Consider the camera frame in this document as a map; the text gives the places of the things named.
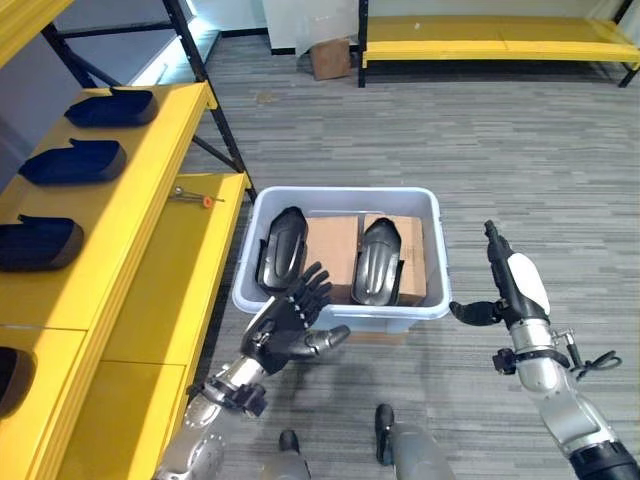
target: yellow shelf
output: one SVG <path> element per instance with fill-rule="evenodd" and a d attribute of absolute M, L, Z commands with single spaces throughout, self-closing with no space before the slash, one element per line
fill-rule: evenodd
<path fill-rule="evenodd" d="M 121 362 L 197 362 L 235 230 L 244 174 L 179 175 L 176 185 L 224 202 L 167 202 L 102 356 Z"/>
<path fill-rule="evenodd" d="M 0 2 L 0 68 L 71 3 L 73 0 Z"/>
<path fill-rule="evenodd" d="M 608 20 L 569 17 L 369 17 L 368 60 L 629 62 L 640 50 Z"/>
<path fill-rule="evenodd" d="M 0 326 L 27 327 L 43 335 L 52 329 L 78 331 L 83 335 L 71 367 L 64 370 L 60 367 L 66 375 L 64 386 L 48 393 L 58 397 L 56 408 L 47 412 L 49 433 L 41 438 L 26 478 L 55 477 L 178 168 L 204 109 L 215 107 L 211 90 L 204 83 L 152 87 L 152 90 L 159 112 L 149 125 L 80 129 L 63 118 L 36 150 L 64 145 L 69 138 L 117 139 L 128 157 L 127 167 L 118 179 L 93 186 L 42 188 L 16 176 L 0 196 L 0 223 L 16 221 L 19 213 L 66 216 L 85 231 L 82 252 L 63 270 L 0 273 L 3 305 Z M 101 89 L 87 90 L 82 97 L 105 93 Z M 0 344 L 3 341 L 0 332 Z M 1 442 L 10 445 L 17 441 L 16 435 L 0 422 Z"/>
<path fill-rule="evenodd" d="M 151 478 L 181 423 L 248 180 L 245 174 L 180 175 L 175 184 L 224 202 L 211 209 L 167 202 L 85 400 L 60 480 Z"/>
<path fill-rule="evenodd" d="M 60 480 L 147 480 L 169 440 L 184 367 L 100 362 Z"/>
<path fill-rule="evenodd" d="M 29 393 L 10 416 L 0 419 L 0 478 L 33 474 L 42 443 L 52 436 L 54 417 L 63 405 L 67 375 L 77 359 L 84 332 L 0 327 L 0 345 L 30 353 L 36 369 Z"/>

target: cardboard box on floor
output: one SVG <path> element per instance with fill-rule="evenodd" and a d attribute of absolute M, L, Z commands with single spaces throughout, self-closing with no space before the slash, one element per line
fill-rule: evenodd
<path fill-rule="evenodd" d="M 424 255 L 422 220 L 418 217 L 367 214 L 364 217 L 366 231 L 378 218 L 387 217 L 400 234 L 400 260 L 404 261 L 400 277 L 398 305 L 416 305 L 427 296 L 427 269 Z"/>
<path fill-rule="evenodd" d="M 358 217 L 308 217 L 304 268 L 321 262 L 329 272 L 331 303 L 351 303 L 351 282 L 358 250 Z"/>
<path fill-rule="evenodd" d="M 311 47 L 311 65 L 316 80 L 346 77 L 351 70 L 349 39 L 329 40 Z"/>

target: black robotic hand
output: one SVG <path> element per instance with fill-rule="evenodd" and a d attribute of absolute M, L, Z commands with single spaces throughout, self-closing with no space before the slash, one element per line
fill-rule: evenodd
<path fill-rule="evenodd" d="M 322 265 L 314 263 L 287 292 L 271 297 L 247 327 L 240 351 L 269 375 L 282 370 L 289 360 L 316 357 L 340 345 L 351 333 L 346 325 L 309 330 L 329 304 L 331 283 L 325 282 L 329 274 L 321 270 Z"/>

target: robot wrist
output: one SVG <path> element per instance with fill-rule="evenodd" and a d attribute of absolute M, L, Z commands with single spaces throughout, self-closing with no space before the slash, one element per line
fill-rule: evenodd
<path fill-rule="evenodd" d="M 209 401 L 229 410 L 258 417 L 267 406 L 265 389 L 258 383 L 264 376 L 264 369 L 258 362 L 242 356 L 209 379 L 201 393 Z"/>

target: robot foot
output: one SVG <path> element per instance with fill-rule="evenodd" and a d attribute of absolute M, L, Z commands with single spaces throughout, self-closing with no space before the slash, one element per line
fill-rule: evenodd
<path fill-rule="evenodd" d="M 297 453 L 300 453 L 300 443 L 298 442 L 298 436 L 293 430 L 283 430 L 282 433 L 280 433 L 280 440 L 278 440 L 278 445 L 281 452 L 294 450 Z"/>
<path fill-rule="evenodd" d="M 391 449 L 391 427 L 394 424 L 394 414 L 391 405 L 381 403 L 376 408 L 376 458 L 381 465 L 393 465 L 393 451 Z"/>

